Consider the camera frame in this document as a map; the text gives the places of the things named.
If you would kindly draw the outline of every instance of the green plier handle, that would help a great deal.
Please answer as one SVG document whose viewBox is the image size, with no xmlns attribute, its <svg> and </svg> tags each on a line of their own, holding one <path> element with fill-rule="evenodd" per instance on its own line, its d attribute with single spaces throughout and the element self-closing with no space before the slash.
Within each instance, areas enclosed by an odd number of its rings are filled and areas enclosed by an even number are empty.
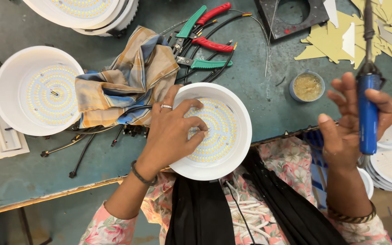
<svg viewBox="0 0 392 245">
<path fill-rule="evenodd" d="M 188 38 L 190 31 L 192 31 L 193 26 L 195 25 L 196 21 L 202 16 L 202 14 L 205 12 L 206 6 L 202 6 L 196 13 L 194 13 L 190 19 L 186 22 L 184 27 L 181 29 L 181 31 L 176 35 L 177 37 L 180 38 Z"/>
<path fill-rule="evenodd" d="M 213 69 L 213 68 L 223 67 L 225 64 L 226 61 L 205 61 L 200 59 L 194 59 L 191 68 Z"/>
</svg>

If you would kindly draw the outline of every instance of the blue soldering iron handle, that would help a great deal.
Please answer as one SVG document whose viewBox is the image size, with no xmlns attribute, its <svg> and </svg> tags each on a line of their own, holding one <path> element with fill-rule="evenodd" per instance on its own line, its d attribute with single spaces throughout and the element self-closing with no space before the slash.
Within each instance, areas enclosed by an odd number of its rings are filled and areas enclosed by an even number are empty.
<svg viewBox="0 0 392 245">
<path fill-rule="evenodd" d="M 378 108 L 365 97 L 368 88 L 380 90 L 379 75 L 365 75 L 358 78 L 359 107 L 359 150 L 363 154 L 374 154 L 377 150 Z"/>
</svg>

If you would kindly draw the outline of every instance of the bracelet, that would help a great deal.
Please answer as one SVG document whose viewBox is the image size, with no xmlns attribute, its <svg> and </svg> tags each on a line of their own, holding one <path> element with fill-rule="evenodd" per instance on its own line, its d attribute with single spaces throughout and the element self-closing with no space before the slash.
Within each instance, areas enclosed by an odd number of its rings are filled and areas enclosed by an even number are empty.
<svg viewBox="0 0 392 245">
<path fill-rule="evenodd" d="M 135 175 L 140 181 L 142 181 L 144 184 L 151 185 L 151 186 L 155 185 L 155 184 L 158 182 L 158 176 L 156 175 L 156 176 L 155 176 L 155 180 L 152 181 L 152 182 L 146 181 L 145 179 L 143 179 L 142 176 L 139 175 L 139 173 L 137 172 L 137 170 L 135 170 L 134 164 L 135 164 L 136 162 L 137 162 L 137 160 L 134 160 L 134 161 L 131 163 L 131 170 L 132 170 L 132 172 L 134 173 L 134 175 Z"/>
<path fill-rule="evenodd" d="M 371 214 L 369 214 L 367 216 L 363 216 L 363 217 L 354 218 L 354 217 L 349 217 L 349 216 L 340 214 L 337 211 L 333 210 L 329 206 L 328 201 L 326 200 L 326 206 L 328 207 L 328 214 L 329 214 L 330 218 L 332 218 L 334 220 L 346 222 L 346 223 L 351 223 L 351 224 L 366 223 L 366 222 L 369 222 L 370 220 L 372 220 L 376 216 L 376 207 L 372 201 L 370 201 L 370 203 L 372 204 L 372 213 Z"/>
</svg>

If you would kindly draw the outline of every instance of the blue cup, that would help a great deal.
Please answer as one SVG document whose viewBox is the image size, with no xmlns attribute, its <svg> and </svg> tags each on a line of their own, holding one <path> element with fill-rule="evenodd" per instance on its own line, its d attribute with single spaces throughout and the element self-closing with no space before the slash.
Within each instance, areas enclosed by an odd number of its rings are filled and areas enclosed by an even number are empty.
<svg viewBox="0 0 392 245">
<path fill-rule="evenodd" d="M 305 100 L 302 100 L 302 99 L 300 99 L 299 97 L 297 97 L 297 95 L 296 95 L 296 93 L 294 92 L 294 89 L 293 89 L 293 84 L 294 84 L 294 81 L 296 81 L 297 77 L 299 77 L 299 76 L 302 75 L 302 74 L 311 74 L 311 75 L 314 75 L 315 77 L 317 77 L 317 78 L 320 80 L 321 88 L 322 88 L 322 89 L 321 89 L 321 94 L 320 94 L 317 98 L 315 98 L 315 99 L 313 99 L 313 100 L 310 100 L 310 101 L 305 101 Z M 292 97 L 293 99 L 295 99 L 295 100 L 297 100 L 297 101 L 299 101 L 299 102 L 311 102 L 311 101 L 314 101 L 314 100 L 319 99 L 323 94 L 324 94 L 324 81 L 323 81 L 323 78 L 321 78 L 321 76 L 318 75 L 317 73 L 312 72 L 312 71 L 309 71 L 309 69 L 306 69 L 304 72 L 302 72 L 301 74 L 297 75 L 297 76 L 290 82 L 290 95 L 291 95 L 291 97 Z"/>
</svg>

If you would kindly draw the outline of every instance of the checkered cloth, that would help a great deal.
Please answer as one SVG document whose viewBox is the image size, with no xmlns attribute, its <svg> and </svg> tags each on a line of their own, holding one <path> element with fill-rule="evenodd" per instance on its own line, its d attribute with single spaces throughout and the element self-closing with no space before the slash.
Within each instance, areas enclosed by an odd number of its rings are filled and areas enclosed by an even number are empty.
<svg viewBox="0 0 392 245">
<path fill-rule="evenodd" d="M 162 101 L 179 70 L 164 36 L 138 26 L 125 50 L 100 73 L 75 79 L 81 128 L 116 124 L 150 125 L 149 109 L 123 117 L 128 109 Z"/>
</svg>

